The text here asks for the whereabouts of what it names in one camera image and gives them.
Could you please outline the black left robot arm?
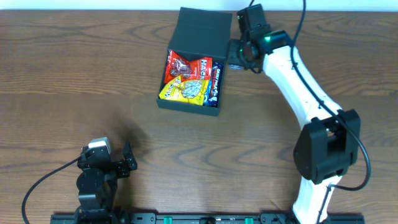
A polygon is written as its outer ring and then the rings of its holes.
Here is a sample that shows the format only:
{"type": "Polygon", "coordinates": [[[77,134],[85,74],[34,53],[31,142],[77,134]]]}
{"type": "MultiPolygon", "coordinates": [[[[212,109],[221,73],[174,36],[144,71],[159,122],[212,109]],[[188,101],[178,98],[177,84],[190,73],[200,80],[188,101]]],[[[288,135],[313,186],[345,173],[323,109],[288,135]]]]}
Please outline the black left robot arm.
{"type": "Polygon", "coordinates": [[[130,176],[137,169],[137,162],[127,141],[123,147],[123,159],[111,160],[111,146],[108,138],[92,140],[82,147],[77,166],[82,170],[76,186],[82,221],[111,221],[117,219],[114,199],[118,179],[130,176]]]}

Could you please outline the purple Dairy Milk bar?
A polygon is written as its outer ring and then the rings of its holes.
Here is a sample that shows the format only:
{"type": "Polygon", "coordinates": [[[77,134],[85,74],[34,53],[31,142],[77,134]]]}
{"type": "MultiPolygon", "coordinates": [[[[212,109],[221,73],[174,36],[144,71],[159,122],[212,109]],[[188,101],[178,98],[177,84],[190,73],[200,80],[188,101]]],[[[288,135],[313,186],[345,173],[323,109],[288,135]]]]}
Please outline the purple Dairy Milk bar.
{"type": "Polygon", "coordinates": [[[211,85],[208,89],[207,106],[217,107],[220,96],[220,87],[223,77],[224,64],[215,62],[212,67],[211,85]]]}

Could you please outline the yellow Hacks candy bag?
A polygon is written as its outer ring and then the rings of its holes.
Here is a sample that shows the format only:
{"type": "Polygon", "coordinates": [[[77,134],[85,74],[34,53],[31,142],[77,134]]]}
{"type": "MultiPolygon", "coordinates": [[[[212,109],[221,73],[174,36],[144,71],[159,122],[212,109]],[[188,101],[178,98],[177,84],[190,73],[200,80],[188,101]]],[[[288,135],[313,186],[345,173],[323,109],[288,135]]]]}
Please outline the yellow Hacks candy bag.
{"type": "Polygon", "coordinates": [[[187,80],[183,82],[180,75],[163,87],[159,93],[159,98],[202,106],[208,84],[208,80],[187,80]]]}

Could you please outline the red Hacks candy bag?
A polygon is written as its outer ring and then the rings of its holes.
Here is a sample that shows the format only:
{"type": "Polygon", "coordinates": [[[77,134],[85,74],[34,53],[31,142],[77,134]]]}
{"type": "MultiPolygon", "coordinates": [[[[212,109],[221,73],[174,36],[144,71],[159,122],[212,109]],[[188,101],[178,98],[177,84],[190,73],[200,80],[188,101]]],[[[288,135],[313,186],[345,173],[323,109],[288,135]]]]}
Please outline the red Hacks candy bag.
{"type": "Polygon", "coordinates": [[[209,80],[211,78],[212,65],[213,59],[210,57],[188,61],[173,50],[170,50],[167,57],[164,83],[168,83],[177,76],[181,76],[183,82],[188,80],[209,80]]]}

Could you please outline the blue Oreo cookie pack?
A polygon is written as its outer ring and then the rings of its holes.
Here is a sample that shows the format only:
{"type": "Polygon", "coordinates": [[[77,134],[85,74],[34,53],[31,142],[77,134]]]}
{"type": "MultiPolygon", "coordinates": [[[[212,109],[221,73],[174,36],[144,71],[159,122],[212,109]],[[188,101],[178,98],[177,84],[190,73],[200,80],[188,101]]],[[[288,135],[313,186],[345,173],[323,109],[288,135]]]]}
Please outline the blue Oreo cookie pack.
{"type": "Polygon", "coordinates": [[[208,82],[208,87],[207,87],[206,92],[205,92],[205,98],[204,98],[204,101],[203,101],[203,106],[206,106],[208,104],[207,101],[208,101],[209,96],[210,96],[211,86],[212,86],[212,81],[210,80],[208,82]]]}

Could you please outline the dark green box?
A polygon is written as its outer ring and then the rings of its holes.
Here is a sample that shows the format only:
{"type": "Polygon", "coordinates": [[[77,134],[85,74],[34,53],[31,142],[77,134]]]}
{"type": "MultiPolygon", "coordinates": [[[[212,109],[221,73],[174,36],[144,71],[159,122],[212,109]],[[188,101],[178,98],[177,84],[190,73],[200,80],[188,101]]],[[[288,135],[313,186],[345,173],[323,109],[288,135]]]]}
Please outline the dark green box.
{"type": "Polygon", "coordinates": [[[214,62],[224,65],[223,71],[220,72],[221,77],[218,79],[218,105],[217,107],[198,106],[176,101],[161,100],[159,96],[157,96],[156,102],[159,108],[208,116],[219,115],[232,19],[233,15],[228,12],[206,11],[187,7],[180,8],[177,25],[169,42],[169,46],[167,47],[164,71],[158,94],[165,85],[165,70],[169,50],[174,50],[187,60],[210,57],[214,62]]]}

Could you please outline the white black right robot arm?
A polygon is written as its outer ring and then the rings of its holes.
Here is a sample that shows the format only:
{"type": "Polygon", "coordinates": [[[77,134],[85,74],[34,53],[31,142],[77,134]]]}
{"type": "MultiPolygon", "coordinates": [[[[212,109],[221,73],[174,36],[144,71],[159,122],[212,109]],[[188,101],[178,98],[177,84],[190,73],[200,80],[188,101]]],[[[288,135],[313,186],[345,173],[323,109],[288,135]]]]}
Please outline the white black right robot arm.
{"type": "Polygon", "coordinates": [[[292,223],[364,223],[362,215],[327,213],[333,191],[358,158],[360,118],[345,111],[320,87],[296,46],[283,30],[255,39],[232,39],[228,63],[264,72],[278,87],[294,112],[300,135],[294,163],[301,175],[291,215],[292,223]]]}

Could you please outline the blue Eclipse mint box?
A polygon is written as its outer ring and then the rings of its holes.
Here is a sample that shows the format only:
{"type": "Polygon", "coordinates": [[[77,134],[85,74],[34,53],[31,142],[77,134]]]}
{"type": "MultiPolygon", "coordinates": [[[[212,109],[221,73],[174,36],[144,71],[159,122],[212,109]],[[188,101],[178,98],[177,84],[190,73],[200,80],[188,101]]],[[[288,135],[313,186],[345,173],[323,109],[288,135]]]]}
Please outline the blue Eclipse mint box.
{"type": "Polygon", "coordinates": [[[242,66],[240,66],[240,65],[229,65],[229,67],[230,67],[230,69],[233,69],[233,70],[243,70],[244,69],[244,67],[242,67],[242,66]]]}

